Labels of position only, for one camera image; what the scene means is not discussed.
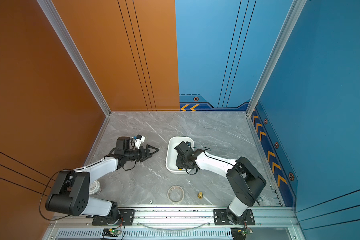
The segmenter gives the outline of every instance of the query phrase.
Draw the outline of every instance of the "orange panel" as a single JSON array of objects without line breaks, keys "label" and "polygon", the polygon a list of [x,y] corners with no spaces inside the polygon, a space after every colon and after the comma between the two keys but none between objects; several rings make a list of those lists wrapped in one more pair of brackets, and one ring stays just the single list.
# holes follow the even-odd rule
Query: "orange panel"
[{"label": "orange panel", "polygon": [[125,31],[123,18],[126,24],[129,18],[122,18],[118,2],[54,0],[53,3],[110,109],[152,110],[144,99],[145,96],[148,100],[144,79],[136,71],[139,58],[131,52],[131,47],[136,47],[135,40]]},{"label": "orange panel", "polygon": [[38,3],[0,1],[0,151],[48,176],[82,166],[104,118]]},{"label": "orange panel", "polygon": [[178,111],[175,1],[127,2],[134,3],[157,110]]},{"label": "orange panel", "polygon": [[[0,179],[0,239],[39,240],[49,221],[38,212],[40,194]],[[41,211],[47,218],[52,212],[45,210],[46,197]]]},{"label": "orange panel", "polygon": [[[82,166],[104,118],[37,1],[0,0],[0,151],[45,174],[0,154],[41,183],[2,166],[0,177],[41,192],[48,176]],[[0,179],[0,239],[43,236],[49,222],[29,189]]]},{"label": "orange panel", "polygon": [[112,111],[178,110],[174,0],[53,3]]}]

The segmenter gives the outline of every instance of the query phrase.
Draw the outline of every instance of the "gray marble surface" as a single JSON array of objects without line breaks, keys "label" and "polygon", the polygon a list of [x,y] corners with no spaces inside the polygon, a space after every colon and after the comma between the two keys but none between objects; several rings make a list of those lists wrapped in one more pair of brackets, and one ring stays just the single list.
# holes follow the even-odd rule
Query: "gray marble surface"
[{"label": "gray marble surface", "polygon": [[[279,205],[275,191],[269,185],[264,165],[249,125],[242,112],[113,112],[92,162],[100,160],[115,146],[120,136],[146,137],[144,145],[159,148],[153,157],[137,163],[134,169],[119,169],[99,179],[101,193],[93,197],[115,201],[120,205],[171,204],[168,189],[179,185],[185,192],[182,205],[228,205],[234,193],[228,180],[207,170],[196,175],[173,174],[165,167],[169,139],[191,137],[195,146],[212,149],[211,154],[224,158],[248,158],[267,180],[260,194],[261,205]],[[134,162],[127,162],[129,169]],[[202,199],[197,194],[203,192]]]}]

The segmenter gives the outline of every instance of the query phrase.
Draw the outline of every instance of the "aluminum frame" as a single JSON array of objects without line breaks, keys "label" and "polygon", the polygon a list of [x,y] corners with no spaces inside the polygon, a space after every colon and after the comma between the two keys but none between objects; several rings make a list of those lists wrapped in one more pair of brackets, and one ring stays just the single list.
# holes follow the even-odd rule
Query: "aluminum frame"
[{"label": "aluminum frame", "polygon": [[71,38],[67,28],[65,27],[58,11],[56,10],[55,6],[52,3],[52,0],[37,0],[41,9],[43,10],[44,14],[48,18],[50,24],[52,25],[53,29],[55,30],[57,36],[59,37],[60,41],[64,45],[65,49],[67,50],[68,54],[70,55],[73,63],[76,65],[77,69],[79,70],[81,76],[83,77],[84,81],[87,83],[91,93],[95,97],[97,103],[99,104],[100,108],[104,112],[106,116],[110,115],[110,108],[101,93],[99,87],[97,86],[95,80],[91,72],[89,71],[84,59],[82,58],[77,46],[75,45],[74,41]]},{"label": "aluminum frame", "polygon": [[[135,209],[135,219],[132,226],[126,226],[127,231],[146,231],[149,226],[153,228],[192,228],[199,227],[200,231],[215,231],[222,228],[230,230],[231,225],[214,225],[214,209],[226,209],[222,206],[183,207],[167,205],[166,207],[123,207],[120,209]],[[250,228],[288,228],[291,239],[304,240],[300,224],[293,209],[290,207],[251,207],[256,224]],[[97,230],[103,226],[92,226],[92,219],[85,216],[67,217],[51,222],[44,234],[43,240],[50,240],[57,236],[60,229]]]},{"label": "aluminum frame", "polygon": [[257,102],[259,101],[260,96],[263,93],[265,86],[267,85],[269,77],[271,76],[276,63],[279,60],[281,52],[283,51],[284,46],[287,43],[288,38],[291,35],[291,32],[295,27],[295,24],[298,21],[298,18],[306,2],[307,0],[294,0],[292,2],[287,17],[284,20],[283,26],[281,27],[271,54],[269,55],[268,61],[264,67],[263,73],[260,76],[259,82],[257,83],[250,103],[248,104],[246,111],[247,116],[252,114]]}]

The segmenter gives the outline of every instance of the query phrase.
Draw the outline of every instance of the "blue panel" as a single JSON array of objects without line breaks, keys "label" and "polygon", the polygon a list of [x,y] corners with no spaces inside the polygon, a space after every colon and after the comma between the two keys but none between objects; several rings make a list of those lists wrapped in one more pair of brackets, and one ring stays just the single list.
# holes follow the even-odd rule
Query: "blue panel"
[{"label": "blue panel", "polygon": [[242,48],[243,53],[240,58],[235,81],[233,82],[232,74],[228,86],[227,94],[229,94],[230,88],[232,88],[228,107],[237,106],[242,102],[242,98],[248,99],[252,97],[256,84],[260,79],[273,45],[279,35],[281,26],[291,7],[291,3],[292,0],[256,1],[248,35]]},{"label": "blue panel", "polygon": [[202,95],[217,107],[239,4],[175,1],[180,94]]},{"label": "blue panel", "polygon": [[341,223],[357,219],[360,219],[360,207],[355,207],[353,209],[347,209],[340,212],[335,212],[333,214],[312,218],[300,222],[300,225],[301,228],[304,230],[308,228],[320,227],[328,224]]},{"label": "blue panel", "polygon": [[306,239],[349,240],[360,239],[360,221],[303,231]]},{"label": "blue panel", "polygon": [[360,1],[307,1],[261,103],[299,176],[296,210],[360,189]]},{"label": "blue panel", "polygon": [[215,108],[250,99],[291,3],[176,0],[180,95],[201,95]]},{"label": "blue panel", "polygon": [[360,205],[360,191],[340,197],[338,199],[326,202],[315,207],[297,212],[296,216],[302,223],[308,218],[317,217],[323,214],[328,214],[341,209],[354,207]]}]

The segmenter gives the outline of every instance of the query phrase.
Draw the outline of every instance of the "yellow arrow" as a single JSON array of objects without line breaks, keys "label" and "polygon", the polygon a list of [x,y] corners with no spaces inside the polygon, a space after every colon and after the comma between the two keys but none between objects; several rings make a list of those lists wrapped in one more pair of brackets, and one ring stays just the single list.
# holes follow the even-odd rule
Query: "yellow arrow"
[{"label": "yellow arrow", "polygon": [[259,126],[262,127],[262,125],[260,123],[256,123],[256,132],[259,132]]},{"label": "yellow arrow", "polygon": [[261,142],[261,136],[262,136],[262,135],[267,136],[267,135],[265,134],[265,132],[260,131],[260,142]]},{"label": "yellow arrow", "polygon": [[277,167],[278,169],[280,169],[281,170],[281,167],[278,165],[278,164],[276,164],[276,163],[272,163],[272,172],[273,172],[273,174],[275,173],[275,167]]},{"label": "yellow arrow", "polygon": [[199,104],[196,104],[195,106],[193,106],[193,107],[191,108],[191,110],[192,110],[192,111],[196,111],[195,108],[196,108],[198,105],[199,105]]},{"label": "yellow arrow", "polygon": [[287,180],[285,180],[282,176],[277,175],[277,185],[280,187],[280,180],[282,180],[283,182],[285,182],[285,184],[287,183]]},{"label": "yellow arrow", "polygon": [[181,110],[183,110],[184,112],[186,111],[184,108],[188,107],[189,104],[185,104],[182,108],[180,108]]},{"label": "yellow arrow", "polygon": [[254,119],[259,118],[258,116],[253,116],[253,125],[254,125]]},{"label": "yellow arrow", "polygon": [[268,162],[269,162],[269,156],[270,156],[270,155],[272,155],[272,156],[276,157],[276,156],[275,156],[275,154],[274,154],[273,152],[268,151]]}]

